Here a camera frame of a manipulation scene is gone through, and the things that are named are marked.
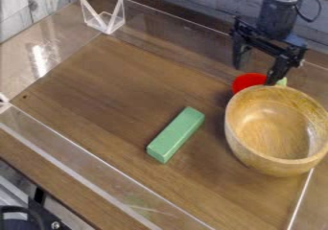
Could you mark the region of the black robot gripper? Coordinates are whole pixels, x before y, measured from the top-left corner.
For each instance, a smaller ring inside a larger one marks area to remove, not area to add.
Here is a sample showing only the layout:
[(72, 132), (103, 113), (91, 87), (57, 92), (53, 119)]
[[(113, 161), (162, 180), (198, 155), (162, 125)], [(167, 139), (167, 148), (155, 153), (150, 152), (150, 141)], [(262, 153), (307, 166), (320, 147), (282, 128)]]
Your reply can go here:
[(251, 49), (257, 49), (275, 59), (266, 74), (266, 85), (274, 85), (291, 67), (299, 67), (307, 51), (307, 43), (294, 33), (285, 38), (270, 38), (255, 27), (253, 19), (235, 16), (228, 35), (233, 41), (233, 66), (237, 70), (245, 68)]

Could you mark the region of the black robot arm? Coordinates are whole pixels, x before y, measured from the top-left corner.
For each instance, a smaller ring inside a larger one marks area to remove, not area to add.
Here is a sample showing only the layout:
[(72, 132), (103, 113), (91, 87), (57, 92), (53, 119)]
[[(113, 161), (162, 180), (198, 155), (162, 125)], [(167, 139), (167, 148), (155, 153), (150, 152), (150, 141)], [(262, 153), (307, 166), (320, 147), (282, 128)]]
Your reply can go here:
[(293, 27), (298, 17), (307, 23), (318, 18), (321, 2), (313, 1), (317, 3), (317, 14), (313, 18), (301, 13), (302, 0), (262, 0), (254, 22), (241, 16), (234, 17), (228, 33), (233, 40), (233, 66), (235, 69), (245, 67), (253, 48), (273, 57), (274, 63), (266, 73), (266, 85), (274, 85), (285, 77), (290, 68), (301, 66), (307, 43), (293, 32)]

